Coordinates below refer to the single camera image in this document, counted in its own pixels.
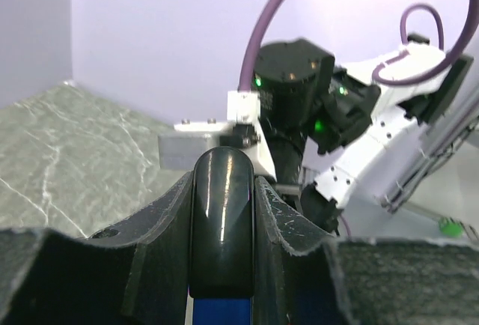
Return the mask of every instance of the blue handle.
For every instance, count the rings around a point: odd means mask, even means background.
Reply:
[[[193,325],[251,325],[251,300],[197,299]]]

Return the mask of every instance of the metal block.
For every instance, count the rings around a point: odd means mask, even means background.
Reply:
[[[158,136],[159,165],[167,170],[193,170],[199,157],[219,146],[222,132],[169,131]]]

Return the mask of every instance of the marble surface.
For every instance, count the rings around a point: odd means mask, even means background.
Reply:
[[[86,237],[134,213],[183,174],[159,168],[166,129],[69,85],[0,109],[0,228]]]

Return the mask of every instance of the white wall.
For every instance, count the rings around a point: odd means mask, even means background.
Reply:
[[[72,77],[70,0],[0,0],[0,108]]]
[[[224,118],[265,1],[73,0],[74,78],[166,121]],[[298,3],[286,2],[269,39],[301,34]]]
[[[465,143],[443,168],[427,177],[410,201],[479,230],[479,150]]]
[[[265,1],[73,0],[74,77],[167,121],[223,118]],[[439,9],[450,46],[467,0],[287,0],[267,38],[304,35],[340,61],[374,57],[398,44],[401,12],[415,1]],[[428,15],[413,15],[409,29],[436,36]]]

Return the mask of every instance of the green object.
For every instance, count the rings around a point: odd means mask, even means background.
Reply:
[[[320,132],[323,130],[323,128],[324,126],[323,126],[323,123],[321,123],[321,121],[316,121],[316,123],[314,123],[314,131]]]
[[[439,230],[447,237],[461,237],[464,227],[460,222],[451,218],[441,218],[439,220]]]

